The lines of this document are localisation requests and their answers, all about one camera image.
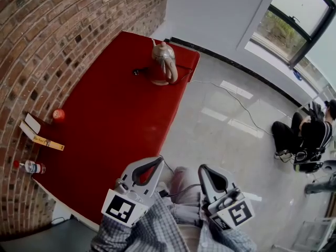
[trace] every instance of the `window frame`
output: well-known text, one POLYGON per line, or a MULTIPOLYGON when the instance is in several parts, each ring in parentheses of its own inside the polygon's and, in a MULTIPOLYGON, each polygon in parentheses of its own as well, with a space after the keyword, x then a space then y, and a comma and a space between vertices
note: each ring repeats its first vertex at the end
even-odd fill
POLYGON ((279 58, 282 62, 288 65, 289 69, 293 69, 299 61, 311 50, 311 48, 316 44, 316 42, 320 39, 323 35, 325 30, 328 28, 329 24, 333 20, 336 14, 336 5, 334 0, 323 0, 326 5, 329 7, 325 15, 323 16, 320 23, 317 25, 316 29, 313 31, 311 35, 309 35, 306 31, 304 31, 293 18, 287 16, 281 10, 276 8, 274 5, 269 5, 268 10, 275 14, 277 17, 281 18, 284 22, 286 22, 290 27, 292 27, 295 31, 297 31, 305 40, 306 43, 299 49, 299 51, 289 60, 286 61, 278 54, 271 51, 269 48, 260 44, 259 42, 255 41, 254 39, 250 39, 253 43, 257 44, 258 46, 262 47, 272 55, 279 58))

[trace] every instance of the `table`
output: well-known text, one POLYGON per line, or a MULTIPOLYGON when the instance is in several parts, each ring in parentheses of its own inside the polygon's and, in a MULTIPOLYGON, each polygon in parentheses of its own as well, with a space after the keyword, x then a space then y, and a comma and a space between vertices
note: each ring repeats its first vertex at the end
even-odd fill
POLYGON ((150 65, 152 39, 121 32, 65 102, 64 123, 52 125, 64 151, 40 149, 37 161, 45 164, 46 173, 33 178, 96 224, 108 189, 114 188, 125 167, 160 154, 200 58, 198 52, 171 46, 179 65, 177 84, 156 86, 145 75, 132 73, 150 65))

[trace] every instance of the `kettle handle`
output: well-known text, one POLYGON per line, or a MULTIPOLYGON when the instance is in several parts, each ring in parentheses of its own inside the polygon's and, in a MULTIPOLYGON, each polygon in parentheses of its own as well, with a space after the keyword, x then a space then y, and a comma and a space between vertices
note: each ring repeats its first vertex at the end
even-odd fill
POLYGON ((175 81, 177 81, 177 78, 178 78, 176 65, 173 62, 171 57, 165 58, 164 62, 168 68, 168 71, 166 71, 166 81, 172 84, 175 81))

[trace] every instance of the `plaid shirt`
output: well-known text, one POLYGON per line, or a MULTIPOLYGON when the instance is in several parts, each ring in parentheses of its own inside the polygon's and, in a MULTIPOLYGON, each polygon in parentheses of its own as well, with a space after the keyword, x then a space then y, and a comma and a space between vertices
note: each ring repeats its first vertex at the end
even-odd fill
MULTIPOLYGON (((157 192, 155 204, 133 228, 103 216, 98 234, 91 243, 92 251, 189 251, 174 217, 157 192)), ((256 245, 240 230, 221 231, 205 216, 202 220, 198 252, 256 251, 256 245)))

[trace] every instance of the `person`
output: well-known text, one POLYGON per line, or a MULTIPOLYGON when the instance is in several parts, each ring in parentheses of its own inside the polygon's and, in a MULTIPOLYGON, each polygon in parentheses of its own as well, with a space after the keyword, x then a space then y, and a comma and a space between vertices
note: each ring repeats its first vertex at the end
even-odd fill
MULTIPOLYGON (((327 107, 324 121, 330 125, 336 119, 336 100, 325 102, 327 107)), ((272 125, 276 152, 275 158, 283 162, 288 162, 292 154, 296 154, 303 149, 313 150, 319 148, 325 132, 326 126, 322 120, 314 120, 311 117, 302 118, 301 114, 296 112, 292 118, 291 127, 276 121, 272 125)))
POLYGON ((334 173, 327 182, 307 184, 304 187, 304 192, 306 194, 314 194, 320 192, 336 192, 336 173, 334 173))
POLYGON ((132 228, 103 216, 99 231, 91 242, 92 251, 256 251, 256 245, 239 229, 221 231, 201 208, 203 194, 196 171, 176 168, 170 194, 161 198, 158 191, 168 189, 162 182, 154 192, 154 205, 132 228))

